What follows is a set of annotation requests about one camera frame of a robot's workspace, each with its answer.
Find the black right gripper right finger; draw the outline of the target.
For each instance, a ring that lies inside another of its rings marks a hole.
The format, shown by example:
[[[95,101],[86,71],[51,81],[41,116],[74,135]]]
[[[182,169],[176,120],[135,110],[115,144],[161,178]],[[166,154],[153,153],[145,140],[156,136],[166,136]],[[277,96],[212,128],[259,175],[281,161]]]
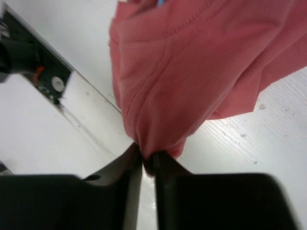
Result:
[[[276,180],[263,173],[193,174],[167,153],[153,156],[161,230],[295,230]]]

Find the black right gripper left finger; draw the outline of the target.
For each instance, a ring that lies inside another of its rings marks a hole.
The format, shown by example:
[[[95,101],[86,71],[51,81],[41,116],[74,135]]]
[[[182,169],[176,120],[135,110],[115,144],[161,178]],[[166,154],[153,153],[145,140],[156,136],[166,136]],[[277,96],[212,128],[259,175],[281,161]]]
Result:
[[[132,144],[104,168],[75,175],[3,175],[3,230],[134,230],[142,158]]]

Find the red t shirt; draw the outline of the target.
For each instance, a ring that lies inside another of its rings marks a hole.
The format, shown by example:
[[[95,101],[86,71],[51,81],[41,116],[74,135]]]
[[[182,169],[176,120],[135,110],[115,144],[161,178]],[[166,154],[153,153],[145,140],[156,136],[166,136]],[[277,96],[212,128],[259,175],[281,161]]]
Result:
[[[146,159],[180,156],[206,120],[253,111],[307,65],[304,0],[119,1],[109,34],[115,100]]]

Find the light blue wire hanger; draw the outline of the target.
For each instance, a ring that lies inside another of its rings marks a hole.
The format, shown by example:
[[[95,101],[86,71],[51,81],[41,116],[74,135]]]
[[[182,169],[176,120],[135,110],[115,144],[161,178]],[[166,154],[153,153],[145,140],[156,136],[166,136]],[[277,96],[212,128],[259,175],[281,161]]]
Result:
[[[165,3],[165,0],[158,0],[156,6],[159,7]]]

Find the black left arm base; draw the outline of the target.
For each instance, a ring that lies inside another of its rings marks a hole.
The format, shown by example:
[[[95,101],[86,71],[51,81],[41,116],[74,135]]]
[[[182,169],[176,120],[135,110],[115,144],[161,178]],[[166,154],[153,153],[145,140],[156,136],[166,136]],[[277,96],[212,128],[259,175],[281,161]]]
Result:
[[[72,67],[9,7],[0,19],[0,81],[20,74],[54,105],[66,89]]]

